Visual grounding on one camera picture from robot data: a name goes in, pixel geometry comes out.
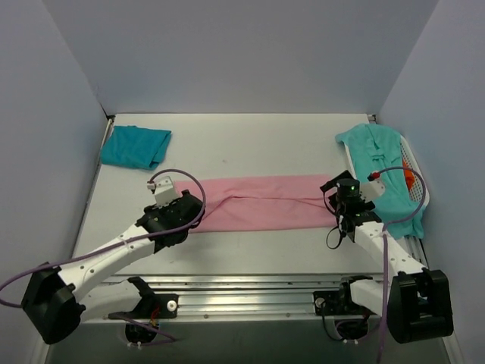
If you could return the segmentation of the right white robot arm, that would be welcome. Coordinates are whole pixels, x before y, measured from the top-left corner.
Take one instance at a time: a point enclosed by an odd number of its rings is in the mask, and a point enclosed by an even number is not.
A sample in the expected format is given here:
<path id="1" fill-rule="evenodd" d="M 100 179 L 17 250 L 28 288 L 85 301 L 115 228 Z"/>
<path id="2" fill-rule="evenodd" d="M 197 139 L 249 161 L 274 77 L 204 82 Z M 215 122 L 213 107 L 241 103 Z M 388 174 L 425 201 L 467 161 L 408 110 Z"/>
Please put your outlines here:
<path id="1" fill-rule="evenodd" d="M 326 207 L 336 219 L 339 237 L 348 237 L 383 265 L 383 280 L 370 276 L 342 279 L 334 299 L 324 299 L 322 315 L 380 316 L 393 339 L 405 344 L 454 331 L 449 280 L 414 259 L 390 235 L 374 211 L 385 191 L 380 172 L 360 184 L 349 171 L 321 186 Z"/>

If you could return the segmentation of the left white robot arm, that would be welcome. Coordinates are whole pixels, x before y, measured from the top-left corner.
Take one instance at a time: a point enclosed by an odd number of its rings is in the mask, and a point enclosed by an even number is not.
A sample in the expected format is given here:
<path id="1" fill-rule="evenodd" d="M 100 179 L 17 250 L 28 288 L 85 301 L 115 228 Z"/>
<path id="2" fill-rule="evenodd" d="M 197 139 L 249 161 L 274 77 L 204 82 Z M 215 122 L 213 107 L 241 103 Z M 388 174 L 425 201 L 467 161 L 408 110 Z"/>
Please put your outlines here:
<path id="1" fill-rule="evenodd" d="M 140 277 L 100 284 L 128 265 L 185 241 L 204 213 L 203 201 L 188 190 L 166 206 L 145 207 L 142 217 L 109 243 L 32 273 L 22 310 L 45 344 L 62 341 L 90 319 L 147 319 L 155 310 L 172 310 Z"/>

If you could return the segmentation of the pink t-shirt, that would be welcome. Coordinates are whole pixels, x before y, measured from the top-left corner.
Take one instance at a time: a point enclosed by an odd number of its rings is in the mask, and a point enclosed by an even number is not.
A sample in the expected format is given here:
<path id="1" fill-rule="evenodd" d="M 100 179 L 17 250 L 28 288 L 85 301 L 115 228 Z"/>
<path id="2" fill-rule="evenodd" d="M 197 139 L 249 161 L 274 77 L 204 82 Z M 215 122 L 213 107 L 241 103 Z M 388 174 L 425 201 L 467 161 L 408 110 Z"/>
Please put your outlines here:
<path id="1" fill-rule="evenodd" d="M 320 190 L 325 174 L 203 180 L 205 214 L 198 233 L 328 228 L 335 218 Z"/>

